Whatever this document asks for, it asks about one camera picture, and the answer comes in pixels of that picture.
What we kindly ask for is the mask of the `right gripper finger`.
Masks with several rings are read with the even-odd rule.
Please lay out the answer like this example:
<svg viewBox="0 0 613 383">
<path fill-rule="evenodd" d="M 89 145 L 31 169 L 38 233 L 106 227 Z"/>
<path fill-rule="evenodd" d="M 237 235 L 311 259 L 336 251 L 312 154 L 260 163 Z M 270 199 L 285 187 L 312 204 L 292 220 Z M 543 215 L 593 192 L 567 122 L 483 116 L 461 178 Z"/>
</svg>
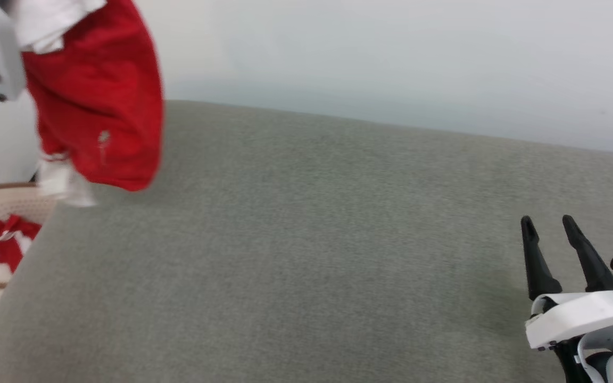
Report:
<svg viewBox="0 0 613 383">
<path fill-rule="evenodd" d="M 528 297 L 534 301 L 542 294 L 562 293 L 560 282 L 555 279 L 539 246 L 540 238 L 537 230 L 527 215 L 520 221 L 521 241 L 525 256 L 526 282 Z"/>
<path fill-rule="evenodd" d="M 569 244 L 576 250 L 586 280 L 585 291 L 613 290 L 613 274 L 571 215 L 562 217 Z"/>
</svg>

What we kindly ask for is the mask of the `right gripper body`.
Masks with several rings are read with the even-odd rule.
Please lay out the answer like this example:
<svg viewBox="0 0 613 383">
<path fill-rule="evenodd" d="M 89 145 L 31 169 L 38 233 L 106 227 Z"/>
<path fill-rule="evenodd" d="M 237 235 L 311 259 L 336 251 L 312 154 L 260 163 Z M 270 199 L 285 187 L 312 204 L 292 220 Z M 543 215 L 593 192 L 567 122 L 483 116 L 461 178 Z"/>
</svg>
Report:
<svg viewBox="0 0 613 383">
<path fill-rule="evenodd" d="M 539 349 L 613 326 L 613 290 L 542 294 L 525 322 L 529 347 Z"/>
</svg>

